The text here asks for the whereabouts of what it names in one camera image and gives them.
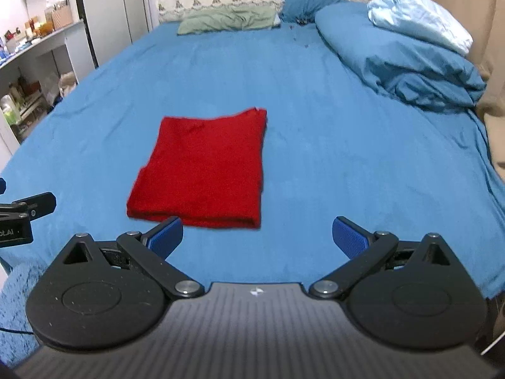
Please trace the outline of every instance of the curtain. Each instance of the curtain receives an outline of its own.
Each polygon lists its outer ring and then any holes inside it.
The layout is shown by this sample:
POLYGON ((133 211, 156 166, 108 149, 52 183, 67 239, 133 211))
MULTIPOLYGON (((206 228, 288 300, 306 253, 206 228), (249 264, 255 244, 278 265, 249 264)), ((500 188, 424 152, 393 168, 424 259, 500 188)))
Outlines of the curtain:
POLYGON ((493 166, 505 181, 505 0, 433 0, 473 37, 468 60, 487 81, 477 105, 486 125, 493 166))

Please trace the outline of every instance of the green pillow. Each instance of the green pillow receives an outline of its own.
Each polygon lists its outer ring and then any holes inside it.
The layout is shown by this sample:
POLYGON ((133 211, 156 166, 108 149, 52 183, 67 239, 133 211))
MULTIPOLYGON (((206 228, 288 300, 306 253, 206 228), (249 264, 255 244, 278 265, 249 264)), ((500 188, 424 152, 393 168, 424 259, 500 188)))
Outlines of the green pillow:
POLYGON ((280 24, 274 6, 227 5, 194 11, 186 17, 177 30, 178 35, 222 30, 254 30, 280 24))

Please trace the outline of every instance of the bottle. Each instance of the bottle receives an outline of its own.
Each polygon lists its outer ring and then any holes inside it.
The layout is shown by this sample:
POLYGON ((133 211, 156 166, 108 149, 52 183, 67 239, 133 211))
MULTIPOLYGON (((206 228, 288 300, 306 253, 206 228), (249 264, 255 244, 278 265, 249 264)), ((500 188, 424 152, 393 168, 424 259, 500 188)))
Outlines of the bottle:
POLYGON ((30 27, 30 22, 29 21, 27 21, 25 23, 25 34, 26 34, 26 38, 28 40, 30 40, 33 37, 33 33, 31 31, 31 27, 30 27))
POLYGON ((45 16, 45 22, 51 22, 52 23, 52 12, 54 11, 55 7, 52 5, 49 0, 45 1, 45 10, 44 10, 44 16, 45 16))

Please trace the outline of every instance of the folded red cloth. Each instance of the folded red cloth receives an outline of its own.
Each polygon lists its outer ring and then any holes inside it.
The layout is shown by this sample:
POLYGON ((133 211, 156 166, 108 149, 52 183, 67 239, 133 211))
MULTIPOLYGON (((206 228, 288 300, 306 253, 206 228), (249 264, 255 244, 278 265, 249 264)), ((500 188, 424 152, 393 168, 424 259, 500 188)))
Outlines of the folded red cloth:
POLYGON ((126 203, 131 218, 259 228, 266 110, 213 120, 165 117, 126 203))

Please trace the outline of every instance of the cable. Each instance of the cable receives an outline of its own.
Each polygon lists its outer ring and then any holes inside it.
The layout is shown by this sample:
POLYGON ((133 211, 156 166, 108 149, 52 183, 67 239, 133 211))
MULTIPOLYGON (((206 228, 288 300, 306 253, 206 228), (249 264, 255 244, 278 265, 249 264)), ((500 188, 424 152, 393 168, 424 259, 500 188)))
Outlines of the cable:
POLYGON ((502 332, 502 334, 498 338, 496 338, 491 345, 489 345, 486 349, 484 349, 480 353, 480 356, 484 356, 489 350, 491 350, 494 347, 494 345, 496 345, 500 340, 502 340, 503 337, 505 337, 505 331, 502 332))
POLYGON ((20 335, 33 335, 33 332, 28 332, 27 330, 15 330, 15 329, 7 329, 7 328, 2 328, 0 326, 0 330, 2 332, 7 332, 8 334, 20 334, 20 335))

